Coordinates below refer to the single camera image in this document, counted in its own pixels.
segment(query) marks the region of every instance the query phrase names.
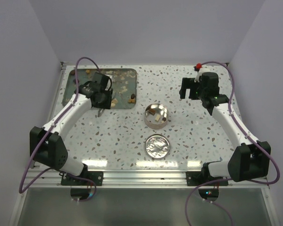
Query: round metal lid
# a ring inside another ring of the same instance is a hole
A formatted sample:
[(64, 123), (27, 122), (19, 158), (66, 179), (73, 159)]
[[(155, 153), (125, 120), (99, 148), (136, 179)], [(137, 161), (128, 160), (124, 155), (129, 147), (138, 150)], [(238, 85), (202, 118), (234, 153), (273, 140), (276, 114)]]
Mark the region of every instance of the round metal lid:
[(169, 153), (170, 143), (163, 135), (154, 134), (146, 140), (145, 149), (152, 158), (161, 159)]

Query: metal bowl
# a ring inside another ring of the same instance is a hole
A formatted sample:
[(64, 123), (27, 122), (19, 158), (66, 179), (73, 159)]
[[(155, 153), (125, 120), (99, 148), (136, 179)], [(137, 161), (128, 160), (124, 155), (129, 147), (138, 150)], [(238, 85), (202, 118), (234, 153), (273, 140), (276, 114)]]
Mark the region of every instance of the metal bowl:
[(144, 113), (144, 120), (146, 125), (151, 129), (164, 128), (168, 122), (168, 118), (169, 118), (169, 111), (165, 106), (155, 103), (155, 104), (150, 104), (148, 107), (146, 107)]

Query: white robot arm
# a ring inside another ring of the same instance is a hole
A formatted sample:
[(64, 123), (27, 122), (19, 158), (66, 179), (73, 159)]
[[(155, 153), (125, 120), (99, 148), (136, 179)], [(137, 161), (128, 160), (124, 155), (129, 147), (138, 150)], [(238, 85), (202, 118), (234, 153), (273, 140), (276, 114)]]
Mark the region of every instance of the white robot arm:
[(42, 128), (34, 127), (30, 131), (32, 155), (46, 132), (51, 130), (35, 154), (35, 161), (81, 178), (88, 176), (87, 166), (69, 157), (63, 140), (80, 117), (92, 107), (110, 109), (113, 90), (106, 90), (109, 81), (111, 79), (108, 76), (95, 73), (91, 81), (79, 86), (78, 96), (73, 94), (68, 104), (51, 121)]
[[(228, 161), (207, 162), (203, 164), (201, 173), (196, 177), (202, 184), (216, 178), (232, 178), (235, 182), (265, 177), (268, 173), (269, 158), (248, 139), (256, 141), (259, 146), (271, 152), (268, 142), (260, 142), (243, 124), (233, 110), (229, 112), (229, 99), (219, 94), (219, 77), (216, 73), (200, 71), (196, 78), (183, 78), (180, 98), (185, 99), (186, 90), (190, 89), (189, 99), (201, 100), (203, 107), (216, 119), (229, 137), (234, 153)], [(241, 129), (232, 119), (235, 115), (239, 125), (247, 132), (244, 136)]]

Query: gray wall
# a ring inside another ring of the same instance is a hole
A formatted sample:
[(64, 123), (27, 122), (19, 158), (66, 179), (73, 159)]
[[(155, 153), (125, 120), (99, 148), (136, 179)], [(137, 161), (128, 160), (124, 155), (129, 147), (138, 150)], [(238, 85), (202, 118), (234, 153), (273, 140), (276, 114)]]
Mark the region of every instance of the gray wall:
[(8, 224), (29, 157), (29, 131), (45, 122), (58, 71), (30, 3), (0, 1), (0, 225)]
[(229, 62), (264, 0), (30, 0), (58, 58)]
[[(230, 66), (243, 120), (270, 143), (280, 167), (271, 192), (283, 225), (283, 0), (266, 0)], [(272, 165), (268, 178), (275, 178)]]

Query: speckled white table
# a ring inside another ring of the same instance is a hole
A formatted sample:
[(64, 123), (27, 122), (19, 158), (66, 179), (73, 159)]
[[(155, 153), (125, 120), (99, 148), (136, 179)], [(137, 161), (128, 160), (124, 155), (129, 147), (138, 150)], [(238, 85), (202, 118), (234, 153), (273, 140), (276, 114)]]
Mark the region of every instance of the speckled white table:
[[(227, 71), (221, 66), (208, 67), (219, 75), (220, 92), (229, 96), (232, 86)], [(66, 67), (54, 114), (63, 108), (66, 81), (73, 68)], [(106, 110), (101, 117), (97, 117), (97, 109), (85, 113), (65, 140), (73, 158), (95, 170), (199, 170), (204, 162), (230, 159), (233, 147), (201, 101), (179, 98), (182, 78), (196, 76), (193, 66), (102, 65), (100, 68), (135, 69), (137, 102), (133, 109)], [(152, 130), (143, 121), (145, 107), (155, 102), (162, 103), (170, 112), (169, 122), (161, 130)], [(239, 114), (235, 97), (233, 106)], [(171, 144), (169, 155), (161, 160), (152, 159), (144, 150), (145, 140), (155, 133), (167, 137)]]

